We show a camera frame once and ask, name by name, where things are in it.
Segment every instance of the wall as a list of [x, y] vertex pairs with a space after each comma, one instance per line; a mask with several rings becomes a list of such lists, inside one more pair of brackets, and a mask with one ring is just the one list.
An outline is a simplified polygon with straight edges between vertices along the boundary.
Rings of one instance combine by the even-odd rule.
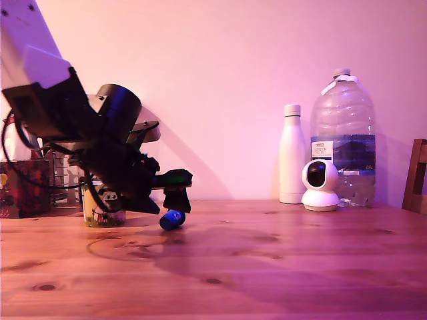
[[425, 0], [38, 0], [90, 94], [118, 83], [161, 120], [144, 146], [194, 174], [191, 199], [278, 198], [283, 106], [312, 105], [348, 67], [376, 107], [377, 200], [401, 206], [427, 137]]

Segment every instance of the water bottle label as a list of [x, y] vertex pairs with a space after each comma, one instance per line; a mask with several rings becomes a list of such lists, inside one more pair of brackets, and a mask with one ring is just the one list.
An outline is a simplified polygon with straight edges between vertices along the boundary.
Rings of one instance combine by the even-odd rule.
[[375, 135], [312, 137], [312, 160], [331, 160], [340, 175], [375, 175]]

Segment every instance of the large plastic water bottle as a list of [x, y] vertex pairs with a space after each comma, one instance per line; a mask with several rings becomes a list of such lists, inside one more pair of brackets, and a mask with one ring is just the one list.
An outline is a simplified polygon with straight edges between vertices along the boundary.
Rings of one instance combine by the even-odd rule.
[[374, 106], [349, 69], [334, 71], [334, 81], [312, 111], [312, 160], [336, 166], [335, 189], [341, 207], [369, 207], [375, 196]]

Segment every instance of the bottle cap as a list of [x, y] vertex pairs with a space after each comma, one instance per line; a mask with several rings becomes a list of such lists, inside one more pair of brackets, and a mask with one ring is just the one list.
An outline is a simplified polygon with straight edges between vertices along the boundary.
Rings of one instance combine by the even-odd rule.
[[350, 75], [350, 69], [335, 69], [334, 77], [337, 77], [339, 75]]
[[285, 117], [291, 115], [301, 116], [301, 106], [300, 105], [285, 105]]

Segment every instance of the plastic bottle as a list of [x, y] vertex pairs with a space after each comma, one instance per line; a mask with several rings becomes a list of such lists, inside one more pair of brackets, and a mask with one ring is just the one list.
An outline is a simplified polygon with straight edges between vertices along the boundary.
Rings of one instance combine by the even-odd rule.
[[301, 203], [306, 188], [301, 172], [306, 165], [306, 144], [301, 128], [301, 107], [285, 106], [285, 123], [280, 140], [280, 202]]
[[375, 196], [374, 106], [349, 69], [334, 71], [334, 81], [312, 111], [312, 160], [332, 160], [339, 179], [341, 207], [369, 207]]

